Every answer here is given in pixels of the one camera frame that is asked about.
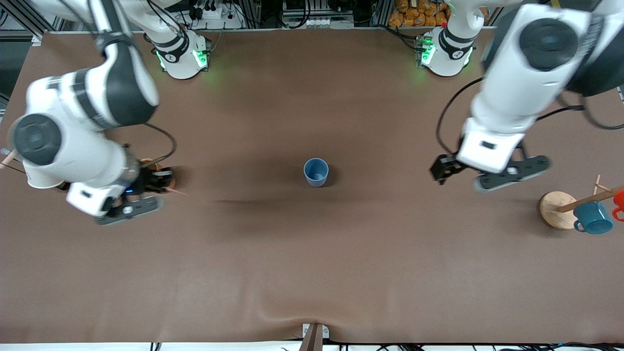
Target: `wooden mug tree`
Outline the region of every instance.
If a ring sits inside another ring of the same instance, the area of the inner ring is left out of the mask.
[[[562,191],[553,191],[542,196],[539,203],[540,215],[542,215],[544,221],[553,228],[562,230],[574,229],[574,222],[577,218],[572,211],[574,211],[575,208],[587,202],[600,202],[611,199],[621,190],[624,190],[624,185],[613,189],[600,185],[599,174],[593,186],[592,196],[577,200],[572,197],[572,195]]]

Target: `black cable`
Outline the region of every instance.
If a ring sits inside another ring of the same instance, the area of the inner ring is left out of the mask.
[[[7,165],[7,164],[2,164],[2,165],[3,165],[4,167],[10,168],[10,169],[12,169],[12,170],[14,170],[14,171],[18,171],[18,172],[20,172],[20,173],[26,174],[26,172],[22,171],[21,169],[17,169],[17,168],[15,168],[15,167],[13,167],[13,166],[9,166],[9,165]]]
[[[436,140],[437,143],[448,153],[448,154],[453,154],[453,152],[451,151],[451,148],[449,148],[444,141],[442,140],[442,136],[441,136],[441,130],[442,130],[442,120],[444,120],[444,116],[446,115],[446,111],[448,111],[449,107],[451,106],[451,104],[455,101],[455,99],[457,99],[457,97],[459,96],[459,94],[463,93],[466,89],[468,89],[469,87],[473,86],[474,84],[477,84],[478,82],[482,81],[484,77],[481,78],[477,78],[475,80],[473,80],[472,82],[464,85],[464,87],[462,89],[459,89],[455,95],[453,95],[453,97],[449,100],[449,102],[447,102],[446,106],[444,106],[444,109],[442,110],[442,113],[440,114],[440,118],[438,118],[437,120],[437,126],[436,126]]]
[[[277,0],[275,2],[277,5],[280,5],[282,2],[280,0]],[[306,15],[306,8],[305,5],[303,7],[303,18],[301,19],[301,22],[299,24],[297,24],[295,27],[291,27],[288,24],[285,24],[281,19],[280,19],[280,11],[283,13],[283,10],[280,9],[278,6],[276,6],[278,8],[277,13],[275,14],[275,20],[277,21],[277,23],[279,23],[282,27],[288,28],[288,29],[297,29],[302,27],[304,24],[306,24],[308,22],[308,20],[310,19],[310,15],[312,15],[312,4],[310,3],[310,0],[306,0],[306,3],[308,5],[308,15]]]
[[[187,29],[191,29],[191,28],[188,26],[187,19],[186,19],[186,18],[184,18],[184,14],[182,13],[182,8],[180,7],[180,3],[176,4],[176,6],[178,7],[178,12],[180,13],[180,16],[182,17],[182,20],[184,21],[184,26],[185,26]]]
[[[165,11],[165,9],[160,7],[158,4],[156,4],[152,0],[146,0],[146,1],[147,1],[147,4],[150,6],[150,9],[152,9],[152,11],[156,14],[156,16],[158,16],[158,18],[160,18],[160,20],[163,21],[169,28],[173,27],[173,24],[170,24],[167,21],[165,21],[165,19],[158,13],[158,11],[156,11],[156,9],[154,9],[154,6],[156,6],[160,11],[162,11],[164,14],[166,14],[167,17],[169,17],[169,19],[171,19],[173,21],[173,23],[178,24],[178,21],[176,21],[175,18],[173,18],[173,16],[171,16],[171,14],[168,11]]]
[[[383,24],[375,24],[374,27],[383,28],[397,37],[416,40],[416,36],[408,36],[407,34],[401,34],[398,29],[394,31],[392,28],[385,26]]]
[[[618,129],[622,129],[624,128],[624,124],[619,124],[617,126],[608,126],[606,124],[602,124],[601,122],[598,122],[598,120],[596,120],[594,118],[594,116],[592,115],[592,113],[589,111],[589,108],[587,107],[587,100],[585,98],[585,96],[580,96],[580,100],[581,100],[581,105],[583,105],[583,116],[585,116],[585,119],[587,120],[587,122],[589,122],[591,125],[593,125],[594,127],[598,128],[598,129],[603,129],[604,131],[616,131]]]
[[[505,7],[502,7],[502,8],[500,9],[500,11],[496,14],[496,17],[495,17],[495,18],[491,18],[491,17],[490,17],[490,21],[488,21],[487,25],[488,25],[488,26],[493,26],[493,25],[494,25],[494,23],[496,23],[496,21],[498,21],[498,20],[499,20],[500,14],[502,14],[502,13],[503,13],[503,10],[504,10],[504,9],[505,9]]]
[[[240,14],[241,14],[241,16],[243,16],[243,17],[244,17],[247,21],[249,21],[249,22],[253,23],[254,25],[260,25],[260,24],[261,24],[260,22],[258,22],[258,21],[254,21],[254,20],[250,19],[249,17],[247,17],[247,16],[243,13],[243,11],[241,11],[238,7],[236,7],[234,4],[232,4],[232,2],[231,2],[231,1],[230,1],[230,8],[229,8],[230,12],[232,11],[232,6],[234,6],[234,8],[236,9],[236,12],[237,12],[237,13],[240,13]]]
[[[91,24],[90,24],[90,23],[88,23],[88,22],[84,19],[84,17],[82,17],[82,16],[78,13],[78,11],[76,11],[76,9],[74,9],[72,6],[70,6],[70,5],[67,3],[67,1],[65,1],[65,0],[59,0],[59,2],[60,2],[61,4],[63,4],[63,6],[65,6],[65,7],[69,10],[69,12],[71,12],[71,13],[72,13],[72,14],[73,14],[73,15],[74,15],[77,19],[78,19],[78,21],[80,21],[80,23],[82,23],[82,25],[83,25],[83,26],[84,26],[84,27],[88,30],[88,32],[89,32],[89,34],[91,35],[91,37],[92,37],[93,39],[95,39],[95,38],[96,38],[95,34],[97,33],[97,30],[96,30],[94,27],[92,27],[92,26],[91,26]],[[89,11],[91,12],[91,18],[93,19],[93,21],[95,21],[95,17],[93,17],[93,13],[92,13],[92,11],[91,11],[91,5],[89,4],[89,5],[88,5],[88,7],[89,7]]]
[[[2,23],[0,23],[0,27],[2,27],[4,25],[4,23],[6,23],[6,21],[9,19],[9,13],[5,12],[3,9],[0,9],[0,19],[2,19]]]
[[[549,112],[543,116],[538,117],[535,121],[541,121],[542,119],[545,119],[546,117],[550,117],[554,114],[558,114],[559,112],[563,112],[563,111],[584,111],[585,108],[581,105],[578,106],[566,106],[566,107],[562,107],[560,109],[554,110],[552,112]]]
[[[164,161],[165,159],[168,159],[168,158],[169,158],[171,155],[173,155],[173,154],[175,153],[175,151],[178,149],[178,142],[175,140],[175,138],[173,137],[173,135],[171,135],[169,132],[167,132],[166,130],[161,129],[161,128],[159,128],[159,127],[157,127],[157,126],[153,125],[153,124],[145,123],[145,125],[146,125],[147,127],[149,127],[149,128],[154,129],[155,131],[159,131],[159,132],[161,132],[162,134],[165,134],[165,135],[169,138],[169,140],[171,141],[171,151],[169,151],[169,153],[167,153],[167,154],[166,154],[166,155],[164,155],[164,156],[157,157],[157,158],[155,158],[154,160],[152,160],[152,161],[150,161],[150,162],[148,162],[148,163],[146,163],[146,164],[142,164],[142,165],[141,165],[141,168],[147,168],[147,167],[149,167],[149,166],[151,166],[151,165],[153,165],[153,164],[156,164],[156,163],[158,163],[158,162],[162,162],[162,161]]]
[[[422,49],[418,49],[418,48],[416,48],[414,46],[411,46],[407,41],[405,41],[405,38],[403,38],[401,36],[401,33],[399,33],[399,38],[401,38],[401,41],[403,42],[403,44],[405,44],[405,46],[409,47],[410,49],[412,49],[414,51],[424,51]]]

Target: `table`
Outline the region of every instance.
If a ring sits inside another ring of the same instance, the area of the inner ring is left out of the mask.
[[[536,214],[546,192],[589,195],[596,173],[621,184],[621,132],[577,112],[539,122],[527,148],[552,168],[489,194],[472,190],[474,172],[443,187],[428,173],[439,112],[482,74],[491,35],[441,78],[381,30],[228,32],[210,72],[187,81],[137,36],[161,98],[151,122],[178,139],[164,165],[188,196],[99,227],[60,191],[1,172],[0,342],[292,339],[306,322],[340,342],[624,341],[623,227],[561,232]],[[89,36],[45,35],[2,144],[30,82],[100,62]],[[475,92],[450,109],[448,143]],[[604,122],[624,112],[615,91],[590,107]],[[168,150],[143,126],[110,136],[137,157]],[[330,163],[330,186],[307,185],[311,157]]]

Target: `wooden base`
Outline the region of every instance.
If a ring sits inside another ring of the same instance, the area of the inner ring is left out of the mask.
[[[561,213],[555,211],[555,209],[575,201],[576,199],[568,193],[553,191],[542,196],[538,210],[544,222],[549,226],[555,229],[570,230],[574,229],[574,222],[577,219],[576,216],[574,216],[572,211]]]

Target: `wooden peg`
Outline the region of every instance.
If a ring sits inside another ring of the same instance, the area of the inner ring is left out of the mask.
[[[9,162],[13,161],[15,155],[17,155],[17,150],[11,151],[11,153],[0,163],[0,169],[3,169],[4,166],[8,165]]]
[[[600,202],[600,201],[604,201],[607,199],[611,199],[612,197],[615,196],[615,194],[617,194],[621,190],[624,190],[624,185],[620,185],[619,187],[613,188],[611,189],[611,191],[601,192],[599,194],[588,196],[584,199],[580,199],[570,204],[557,207],[555,211],[560,212],[560,213],[566,213],[566,212],[570,212],[571,210],[574,210],[575,208],[577,208],[577,206],[585,204],[587,202],[591,202],[591,201]]]
[[[601,189],[602,189],[602,190],[604,190],[604,191],[613,192],[613,189],[610,189],[610,188],[604,187],[604,186],[602,186],[602,185],[600,185],[600,184],[596,184],[596,188],[601,188]]]
[[[592,195],[596,195],[596,193],[598,192],[598,184],[600,183],[600,174],[596,175],[596,181],[593,183],[593,194]]]

